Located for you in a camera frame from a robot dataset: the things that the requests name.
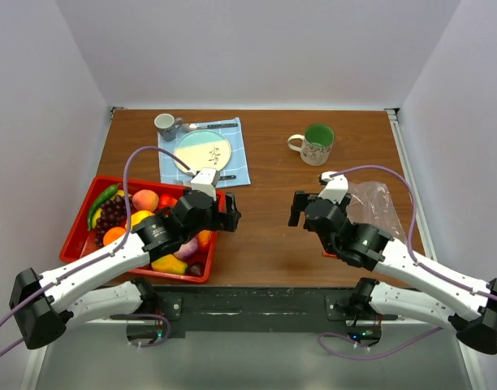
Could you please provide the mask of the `red apple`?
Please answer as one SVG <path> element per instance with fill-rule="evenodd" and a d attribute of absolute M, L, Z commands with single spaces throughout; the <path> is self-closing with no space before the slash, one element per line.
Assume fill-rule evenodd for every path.
<path fill-rule="evenodd" d="M 166 207 L 175 206 L 177 201 L 178 201 L 177 198 L 172 197 L 168 193 L 163 193 L 162 195 L 159 196 L 157 211 L 161 211 Z"/>

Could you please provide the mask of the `purple onion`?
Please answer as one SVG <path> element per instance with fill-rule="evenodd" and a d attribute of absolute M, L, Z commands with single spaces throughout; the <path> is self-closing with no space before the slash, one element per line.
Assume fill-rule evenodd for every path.
<path fill-rule="evenodd" d="M 192 258 L 199 251 L 199 241 L 196 237 L 192 238 L 189 242 L 182 244 L 173 255 L 179 260 L 187 261 Z"/>

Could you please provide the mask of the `clear zip top bag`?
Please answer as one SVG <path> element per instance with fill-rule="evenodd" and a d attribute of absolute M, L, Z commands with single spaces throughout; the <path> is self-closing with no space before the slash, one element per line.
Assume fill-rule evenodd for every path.
<path fill-rule="evenodd" d="M 368 223 L 380 228 L 404 243 L 407 236 L 401 226 L 388 187 L 381 182 L 348 183 L 352 200 L 347 208 L 354 223 Z"/>

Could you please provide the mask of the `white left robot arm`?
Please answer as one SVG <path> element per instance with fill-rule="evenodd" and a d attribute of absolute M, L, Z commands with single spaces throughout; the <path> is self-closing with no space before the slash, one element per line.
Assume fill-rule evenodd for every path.
<path fill-rule="evenodd" d="M 9 306 L 28 349 L 57 340 L 75 317 L 70 305 L 118 275 L 176 252 L 199 232 L 234 232 L 240 220 L 234 193 L 218 201 L 207 193 L 187 189 L 175 206 L 143 219 L 131 232 L 111 244 L 39 275 L 32 268 L 16 277 Z"/>

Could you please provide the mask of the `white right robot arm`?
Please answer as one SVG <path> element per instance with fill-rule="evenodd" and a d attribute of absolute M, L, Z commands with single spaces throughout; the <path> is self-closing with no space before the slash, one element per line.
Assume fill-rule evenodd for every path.
<path fill-rule="evenodd" d="M 368 223 L 353 223 L 341 201 L 316 193 L 294 194 L 290 226 L 300 219 L 314 232 L 325 252 L 351 267 L 389 275 L 410 285 L 407 292 L 367 279 L 357 284 L 350 300 L 359 319 L 391 314 L 446 328 L 457 339 L 480 353 L 497 354 L 497 278 L 490 281 L 468 277 L 434 262 L 391 234 Z"/>

